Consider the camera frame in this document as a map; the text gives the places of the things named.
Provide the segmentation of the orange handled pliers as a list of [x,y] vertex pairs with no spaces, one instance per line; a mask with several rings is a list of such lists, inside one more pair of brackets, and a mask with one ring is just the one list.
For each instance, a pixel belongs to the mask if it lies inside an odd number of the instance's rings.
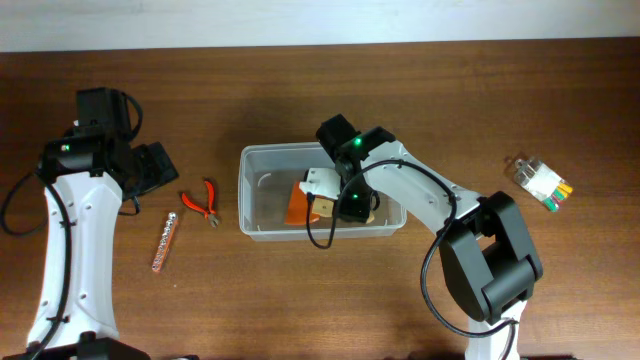
[[215,186],[209,179],[204,179],[203,182],[207,190],[207,201],[204,206],[196,204],[185,192],[181,193],[180,198],[187,208],[201,214],[213,228],[217,228],[220,219],[215,209]]

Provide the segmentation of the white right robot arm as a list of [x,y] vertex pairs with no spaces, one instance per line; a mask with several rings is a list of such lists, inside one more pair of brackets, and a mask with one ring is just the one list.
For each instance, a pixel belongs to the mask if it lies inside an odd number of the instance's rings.
[[[419,162],[382,127],[365,133],[342,115],[323,122],[316,138],[337,172],[332,220],[365,222],[383,193],[435,236],[420,270],[423,299],[437,321],[469,343],[468,359],[517,359],[520,319],[543,275],[543,266],[513,198],[485,197],[447,180]],[[468,316],[463,330],[446,320],[427,285],[433,258],[441,260],[446,287]]]

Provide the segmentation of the orange scraper wooden handle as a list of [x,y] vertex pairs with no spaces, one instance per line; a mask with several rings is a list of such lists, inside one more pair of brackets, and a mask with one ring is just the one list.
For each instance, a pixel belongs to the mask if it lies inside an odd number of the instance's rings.
[[[291,196],[289,199],[289,204],[287,208],[287,213],[285,216],[284,223],[286,225],[291,226],[302,226],[307,223],[307,210],[309,209],[309,201],[305,192],[300,189],[300,181],[295,182],[292,190]],[[342,206],[350,205],[347,200],[353,200],[352,198],[347,197]],[[371,211],[369,212],[368,218],[363,222],[358,220],[355,217],[355,214],[345,214],[341,213],[338,218],[340,220],[346,222],[359,222],[370,224],[375,220],[374,211],[378,209],[380,206],[380,197],[376,191],[371,193],[371,200],[374,200],[373,203],[370,201],[369,204],[373,204],[371,207]],[[333,206],[335,200],[326,198],[326,197],[315,197],[311,200],[311,211],[309,215],[309,223],[316,223],[321,218],[330,218],[333,215]]]

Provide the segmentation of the clear plastic container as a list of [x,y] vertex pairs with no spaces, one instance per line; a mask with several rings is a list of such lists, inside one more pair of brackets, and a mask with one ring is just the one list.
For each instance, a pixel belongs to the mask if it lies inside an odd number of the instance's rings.
[[[293,185],[311,168],[333,162],[318,143],[253,145],[243,149],[238,180],[241,231],[256,242],[306,241],[304,225],[287,225],[285,217]],[[337,222],[335,239],[385,237],[407,222],[407,211],[382,194],[369,224]]]

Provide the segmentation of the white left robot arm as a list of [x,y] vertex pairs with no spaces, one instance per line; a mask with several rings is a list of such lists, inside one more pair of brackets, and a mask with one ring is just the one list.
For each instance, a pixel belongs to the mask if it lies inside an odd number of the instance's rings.
[[32,175],[44,187],[48,229],[36,319],[23,359],[145,359],[119,340],[112,303],[116,222],[126,201],[179,176],[158,143],[133,146],[138,102],[112,88],[80,90],[77,116],[48,142]]

